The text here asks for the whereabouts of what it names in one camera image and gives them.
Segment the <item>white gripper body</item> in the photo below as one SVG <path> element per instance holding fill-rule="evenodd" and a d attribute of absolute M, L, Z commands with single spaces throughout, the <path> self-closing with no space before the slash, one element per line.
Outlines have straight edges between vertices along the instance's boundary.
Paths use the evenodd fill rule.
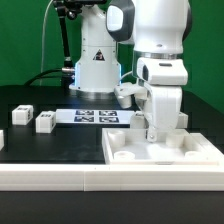
<path fill-rule="evenodd" d="M 182 101 L 182 86 L 188 81 L 183 61 L 140 57 L 137 76 L 139 85 L 147 90 L 143 111 L 149 126 L 156 131 L 175 129 Z"/>

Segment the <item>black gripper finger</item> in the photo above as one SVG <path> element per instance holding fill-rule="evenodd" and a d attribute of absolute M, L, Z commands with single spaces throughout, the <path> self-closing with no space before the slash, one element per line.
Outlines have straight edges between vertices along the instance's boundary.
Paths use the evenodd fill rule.
<path fill-rule="evenodd" d="M 148 122 L 148 130 L 147 130 L 147 140 L 149 142 L 155 142 L 157 140 L 157 132 L 155 127 L 153 126 L 153 118 L 152 113 L 146 113 L 145 118 Z"/>

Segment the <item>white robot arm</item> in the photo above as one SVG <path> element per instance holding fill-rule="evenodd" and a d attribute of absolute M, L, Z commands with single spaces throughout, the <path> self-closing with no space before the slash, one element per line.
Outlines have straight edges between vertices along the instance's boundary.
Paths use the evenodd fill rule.
<path fill-rule="evenodd" d="M 113 94 L 123 108 L 137 104 L 146 138 L 177 127 L 188 73 L 180 55 L 191 29 L 189 0 L 111 0 L 106 12 L 85 6 L 82 53 L 72 93 Z"/>

